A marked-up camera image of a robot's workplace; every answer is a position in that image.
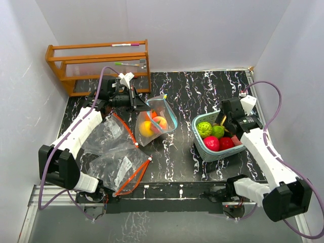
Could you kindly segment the pink peach toy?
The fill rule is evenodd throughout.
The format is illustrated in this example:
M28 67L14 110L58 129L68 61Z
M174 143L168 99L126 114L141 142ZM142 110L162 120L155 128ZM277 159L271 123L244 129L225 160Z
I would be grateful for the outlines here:
M153 121L156 123L156 126L152 123L151 124L151 130L154 133L159 133L159 129L166 130L168 128L167 120L162 116L156 116L153 118Z

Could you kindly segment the green custard apple toy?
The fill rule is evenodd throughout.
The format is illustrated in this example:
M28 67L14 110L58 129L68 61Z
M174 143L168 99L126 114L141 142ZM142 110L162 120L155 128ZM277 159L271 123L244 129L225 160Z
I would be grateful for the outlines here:
M202 139L210 136L212 133L212 125L207 121L200 122L196 128Z

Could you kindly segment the blue zipper plastic bag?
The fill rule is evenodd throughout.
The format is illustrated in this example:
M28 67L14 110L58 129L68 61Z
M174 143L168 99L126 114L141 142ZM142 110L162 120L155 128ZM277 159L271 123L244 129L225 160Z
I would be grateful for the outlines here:
M178 126L178 120L167 102L167 94L161 94L159 96L149 98L145 100L145 103L150 106L151 110L155 110L158 116L162 116L167 120L168 128L166 130L159 129L159 133L154 133L151 137L144 137L139 132L139 125L148 120L151 121L156 126L156 123L150 117L151 111L140 112L137 116L136 125L135 125L135 139L141 146L148 145L151 141L156 139L162 134L167 134L173 132Z

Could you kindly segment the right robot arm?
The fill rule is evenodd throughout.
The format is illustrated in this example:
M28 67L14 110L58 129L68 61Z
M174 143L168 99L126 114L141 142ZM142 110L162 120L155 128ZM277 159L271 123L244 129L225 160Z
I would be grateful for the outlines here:
M263 125L250 113L255 104L256 98L252 96L223 100L216 121L222 122L226 130L237 136L256 160L268 184L238 175L227 179L226 196L232 201L245 197L256 202L273 222L306 213L312 190L304 179L280 163L279 158L270 152L270 146L264 143Z

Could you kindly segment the orange pumpkin toy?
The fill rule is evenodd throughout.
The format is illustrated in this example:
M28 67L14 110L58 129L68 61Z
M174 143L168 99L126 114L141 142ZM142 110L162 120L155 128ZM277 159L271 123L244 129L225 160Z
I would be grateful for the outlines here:
M158 115L157 115L157 113L156 113L156 111L155 110L151 110L151 112L150 112L150 117L151 118L155 118L155 117L157 117Z

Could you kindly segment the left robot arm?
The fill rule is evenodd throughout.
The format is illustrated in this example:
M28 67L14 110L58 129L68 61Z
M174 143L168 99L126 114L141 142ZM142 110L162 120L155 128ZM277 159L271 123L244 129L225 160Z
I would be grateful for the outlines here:
M121 73L113 79L100 77L97 89L88 95L72 124L51 145L43 145L39 149L42 185L50 183L68 190L84 191L94 202L103 199L105 190L99 180L81 172L76 158L86 139L104 122L111 109L126 107L130 111L150 110L130 84L133 77L131 72Z

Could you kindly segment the red apple toy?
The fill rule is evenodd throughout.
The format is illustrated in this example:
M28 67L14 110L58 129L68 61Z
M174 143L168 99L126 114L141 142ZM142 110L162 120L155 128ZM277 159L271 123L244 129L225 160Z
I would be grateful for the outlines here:
M235 146L233 140L230 137L222 137L219 139L219 150L223 151L231 149Z

